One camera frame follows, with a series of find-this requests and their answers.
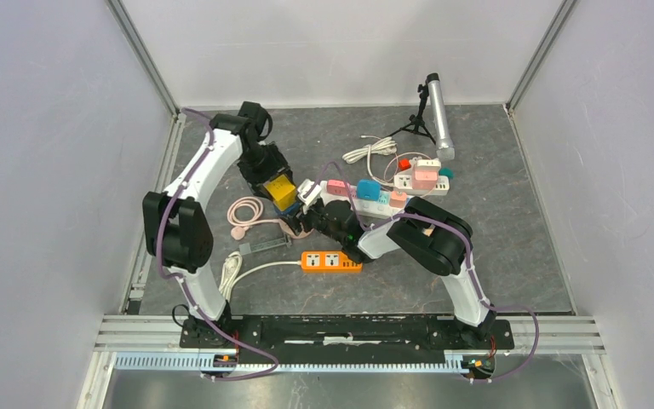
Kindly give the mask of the yellow cube socket adapter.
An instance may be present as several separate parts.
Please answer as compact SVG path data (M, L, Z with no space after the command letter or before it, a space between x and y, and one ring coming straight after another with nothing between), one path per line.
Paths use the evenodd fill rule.
M295 203L296 186L286 174L277 176L267 182L264 187L279 211L285 211Z

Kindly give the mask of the pink round power socket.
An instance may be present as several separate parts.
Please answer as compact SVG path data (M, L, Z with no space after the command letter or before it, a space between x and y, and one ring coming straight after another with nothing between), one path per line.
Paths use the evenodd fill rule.
M305 239L313 231L312 228L306 227L298 218L291 216L280 217L278 223L283 232L292 239Z

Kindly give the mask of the long white power strip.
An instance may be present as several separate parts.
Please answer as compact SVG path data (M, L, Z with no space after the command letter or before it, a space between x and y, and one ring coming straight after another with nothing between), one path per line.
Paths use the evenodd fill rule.
M326 192L325 188L326 188L327 181L328 180L320 182L322 187L321 199L324 201L326 205L332 201L347 201L351 209L358 215L364 217L378 218L378 219L388 219L404 209L404 208L403 209L393 208L389 205L389 196L392 191L389 192L389 191L381 190L381 195L379 200L373 202L373 201L358 199L355 193L356 186L351 185L352 194L349 197L339 197L339 196L328 194Z

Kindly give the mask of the blue cube socket adapter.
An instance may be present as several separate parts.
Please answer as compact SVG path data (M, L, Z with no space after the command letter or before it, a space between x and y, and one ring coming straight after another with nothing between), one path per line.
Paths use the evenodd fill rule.
M297 217L301 212L301 207L302 203L300 201L296 201L284 210L280 210L276 205L274 205L276 214L280 219Z

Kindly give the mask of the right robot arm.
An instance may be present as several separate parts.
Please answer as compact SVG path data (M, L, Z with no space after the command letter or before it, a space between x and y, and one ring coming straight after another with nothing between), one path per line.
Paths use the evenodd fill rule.
M413 198L394 216L369 227L363 226L346 200L328 204L319 200L287 220L297 233L317 231L333 239L352 262L369 263L402 250L444 283L464 345L478 348L491 338L495 307L476 273L473 230L460 217L426 199Z

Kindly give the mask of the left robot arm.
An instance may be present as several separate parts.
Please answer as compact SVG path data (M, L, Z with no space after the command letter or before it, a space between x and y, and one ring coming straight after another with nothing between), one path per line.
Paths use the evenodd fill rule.
M264 142L273 119L260 104L246 101L235 115L196 115L205 122L204 141L163 191L145 195L142 213L146 250L156 259L159 275L177 283L188 310L204 320L201 336L219 348L232 340L233 324L221 317L228 306L210 271L214 235L205 207L233 164L251 192L280 211L295 204L296 187L284 155Z

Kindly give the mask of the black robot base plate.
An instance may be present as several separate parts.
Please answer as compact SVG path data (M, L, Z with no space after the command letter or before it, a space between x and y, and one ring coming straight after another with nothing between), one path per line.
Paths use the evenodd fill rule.
M253 315L221 319L213 330L187 318L184 349L234 347L239 364L437 364L446 351L481 353L515 346L510 324L489 314L478 328L450 315Z

